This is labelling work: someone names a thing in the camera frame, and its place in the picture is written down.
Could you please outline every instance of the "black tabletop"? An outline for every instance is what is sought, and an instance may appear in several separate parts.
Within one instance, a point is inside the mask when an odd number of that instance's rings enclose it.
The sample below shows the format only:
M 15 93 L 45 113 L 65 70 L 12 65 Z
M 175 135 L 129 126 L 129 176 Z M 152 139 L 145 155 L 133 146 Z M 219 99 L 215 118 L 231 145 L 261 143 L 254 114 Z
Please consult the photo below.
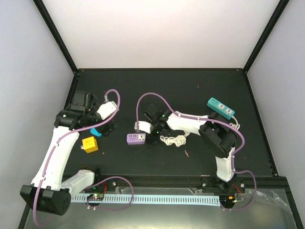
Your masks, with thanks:
M 118 69 L 83 70 L 76 90 L 92 92 L 103 102 L 104 93 L 116 89 L 121 95 L 120 111 L 114 118 L 117 128 L 108 137 L 97 138 L 99 150 L 90 154 L 81 150 L 81 140 L 91 136 L 81 133 L 71 152 L 64 175 L 74 175 L 84 167 L 99 167 L 105 175 L 202 176 L 215 175 L 215 157 L 205 152 L 198 135 L 191 134 L 181 147 L 129 146 L 126 135 L 134 133 L 135 108 L 146 92 L 162 95 L 174 110 L 191 115 L 209 115 L 207 101 L 214 97 L 235 110 L 245 137 L 244 148 L 235 155 L 237 171 L 249 169 L 256 176 L 272 176 L 270 152 L 260 125 L 246 76 L 241 70 L 157 70 Z M 110 94 L 110 100 L 117 101 Z M 140 120 L 151 103 L 166 110 L 156 96 L 149 95 L 140 103 Z

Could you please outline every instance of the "coiled white cable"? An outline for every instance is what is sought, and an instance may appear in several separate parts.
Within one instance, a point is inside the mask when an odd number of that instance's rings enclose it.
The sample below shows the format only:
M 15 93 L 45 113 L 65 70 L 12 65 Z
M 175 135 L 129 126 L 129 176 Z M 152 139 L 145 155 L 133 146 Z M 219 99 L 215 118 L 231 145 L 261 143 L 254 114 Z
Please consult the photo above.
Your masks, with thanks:
M 175 144 L 177 147 L 180 147 L 186 144 L 186 137 L 190 135 L 190 132 L 185 131 L 184 135 L 178 135 L 177 137 L 164 137 L 160 136 L 160 140 L 163 141 L 167 146 Z
M 237 119 L 234 116 L 232 116 L 232 118 L 235 120 L 236 124 L 230 123 L 230 126 L 235 128 L 236 130 L 239 130 L 240 124 L 238 123 Z

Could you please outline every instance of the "yellow cube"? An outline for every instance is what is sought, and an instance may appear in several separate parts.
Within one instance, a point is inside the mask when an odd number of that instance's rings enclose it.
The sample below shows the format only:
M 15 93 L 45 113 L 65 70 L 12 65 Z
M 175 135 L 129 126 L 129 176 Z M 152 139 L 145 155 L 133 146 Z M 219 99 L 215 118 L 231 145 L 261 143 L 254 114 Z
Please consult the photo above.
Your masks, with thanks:
M 84 147 L 84 150 L 86 153 L 92 153 L 94 151 L 97 151 L 99 148 L 97 146 L 97 142 L 95 137 L 88 137 L 82 140 L 82 145 Z

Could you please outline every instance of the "red wire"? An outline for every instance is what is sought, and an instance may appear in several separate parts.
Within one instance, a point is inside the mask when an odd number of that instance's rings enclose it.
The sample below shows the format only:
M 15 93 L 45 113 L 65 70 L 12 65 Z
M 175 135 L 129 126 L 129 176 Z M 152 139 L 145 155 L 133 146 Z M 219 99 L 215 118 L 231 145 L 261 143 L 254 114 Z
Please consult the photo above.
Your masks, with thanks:
M 102 185 L 104 185 L 104 192 L 103 192 L 103 194 L 105 195 L 105 193 L 106 193 L 106 190 L 107 190 L 108 186 L 107 186 L 107 184 L 106 184 L 106 183 L 102 183 Z
M 244 197 L 244 194 L 238 189 L 238 187 L 237 187 L 236 185 L 234 185 L 234 188 L 236 188 L 237 191 L 238 191 L 240 194 L 242 194 L 242 196 Z

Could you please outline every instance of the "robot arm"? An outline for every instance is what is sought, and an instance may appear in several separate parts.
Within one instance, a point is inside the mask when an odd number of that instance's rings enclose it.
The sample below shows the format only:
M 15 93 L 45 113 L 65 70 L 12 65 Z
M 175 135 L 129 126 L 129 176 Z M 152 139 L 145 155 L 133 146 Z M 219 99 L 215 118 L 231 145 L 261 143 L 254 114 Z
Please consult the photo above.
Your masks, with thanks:
M 147 133 L 145 143 L 153 145 L 155 141 L 159 140 L 160 134 L 164 129 L 183 130 L 200 135 L 205 145 L 207 145 L 206 150 L 215 156 L 217 176 L 225 182 L 230 181 L 235 171 L 232 154 L 235 150 L 236 135 L 229 128 L 220 124 L 199 120 L 199 118 L 211 118 L 226 122 L 225 119 L 214 112 L 209 116 L 177 113 L 178 115 L 169 111 L 163 113 L 151 105 L 145 111 L 145 115 L 152 124 L 143 121 L 139 122 L 139 130 Z M 186 116 L 197 118 L 197 120 L 185 118 Z
M 63 183 L 61 182 L 70 152 L 80 134 L 78 132 L 69 134 L 62 139 L 59 145 L 56 143 L 60 137 L 73 129 L 100 123 L 116 110 L 115 102 L 106 102 L 98 107 L 93 103 L 93 97 L 93 94 L 76 92 L 72 104 L 56 116 L 53 137 L 44 161 L 32 180 L 31 186 L 24 185 L 20 191 L 20 195 L 31 207 L 33 206 L 34 193 L 41 181 L 43 170 L 54 146 L 56 148 L 44 176 L 41 186 L 42 196 L 37 210 L 63 215 L 68 209 L 68 206 L 62 207 L 66 206 L 63 202 L 66 199 L 69 201 L 87 186 L 93 184 L 94 173 L 89 170 L 80 170 L 76 175 Z

